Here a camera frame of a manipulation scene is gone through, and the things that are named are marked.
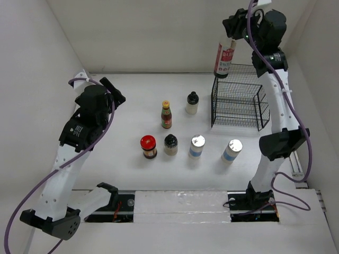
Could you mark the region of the tall red-label sauce bottle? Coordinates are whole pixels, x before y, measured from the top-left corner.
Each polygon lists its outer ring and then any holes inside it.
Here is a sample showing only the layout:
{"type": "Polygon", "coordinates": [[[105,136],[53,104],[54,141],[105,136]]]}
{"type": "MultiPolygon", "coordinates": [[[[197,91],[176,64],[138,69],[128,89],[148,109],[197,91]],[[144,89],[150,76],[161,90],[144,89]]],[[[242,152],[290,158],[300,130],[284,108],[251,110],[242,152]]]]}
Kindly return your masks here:
{"type": "Polygon", "coordinates": [[[213,70],[215,77],[224,79],[228,76],[235,49],[235,40],[231,38],[223,38],[219,41],[216,62],[213,70]]]}

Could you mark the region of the green-label chili sauce bottle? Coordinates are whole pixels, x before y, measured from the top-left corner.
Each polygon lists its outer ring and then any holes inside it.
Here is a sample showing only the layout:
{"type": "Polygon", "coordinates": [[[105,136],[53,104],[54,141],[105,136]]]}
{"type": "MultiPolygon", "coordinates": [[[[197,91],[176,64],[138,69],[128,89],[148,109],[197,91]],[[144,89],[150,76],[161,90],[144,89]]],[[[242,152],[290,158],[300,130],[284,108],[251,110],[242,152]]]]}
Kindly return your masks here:
{"type": "Polygon", "coordinates": [[[172,112],[169,101],[162,102],[161,119],[163,128],[169,129],[172,127],[172,112]]]}

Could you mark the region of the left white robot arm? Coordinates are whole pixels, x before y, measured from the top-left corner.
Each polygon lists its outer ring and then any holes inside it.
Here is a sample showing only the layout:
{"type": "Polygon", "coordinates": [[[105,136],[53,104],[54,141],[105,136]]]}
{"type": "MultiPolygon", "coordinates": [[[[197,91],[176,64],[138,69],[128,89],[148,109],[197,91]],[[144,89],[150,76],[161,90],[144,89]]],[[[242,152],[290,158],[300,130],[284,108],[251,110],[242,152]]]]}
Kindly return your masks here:
{"type": "Polygon", "coordinates": [[[114,209],[119,197],[116,187],[99,183],[79,201],[69,200],[85,160],[110,128],[114,111],[126,101],[106,77],[82,80],[89,86],[75,99],[79,107],[61,132],[52,175],[36,206],[20,215],[21,222],[60,240],[73,237],[80,222],[96,210],[114,209]]]}

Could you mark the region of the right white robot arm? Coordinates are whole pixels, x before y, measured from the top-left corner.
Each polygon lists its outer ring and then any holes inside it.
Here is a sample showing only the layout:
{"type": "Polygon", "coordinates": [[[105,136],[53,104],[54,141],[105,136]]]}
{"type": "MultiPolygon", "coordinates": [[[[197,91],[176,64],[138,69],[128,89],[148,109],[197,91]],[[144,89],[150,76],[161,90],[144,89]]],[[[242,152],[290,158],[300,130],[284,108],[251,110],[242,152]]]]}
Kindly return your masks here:
{"type": "Polygon", "coordinates": [[[288,84],[287,58],[279,47],[287,29],[286,16],[276,10],[256,15],[260,10],[250,4],[248,9],[238,9],[222,22],[227,37],[244,39],[253,49],[252,64],[265,90],[272,120],[272,133],[259,139],[261,160],[258,169],[248,183],[245,196],[235,200],[236,204],[245,205],[243,216],[278,203],[273,197],[276,177],[282,175],[293,180],[279,169],[302,144],[307,144],[310,161],[301,182],[308,178],[313,159],[310,131],[294,109],[288,84]]]}

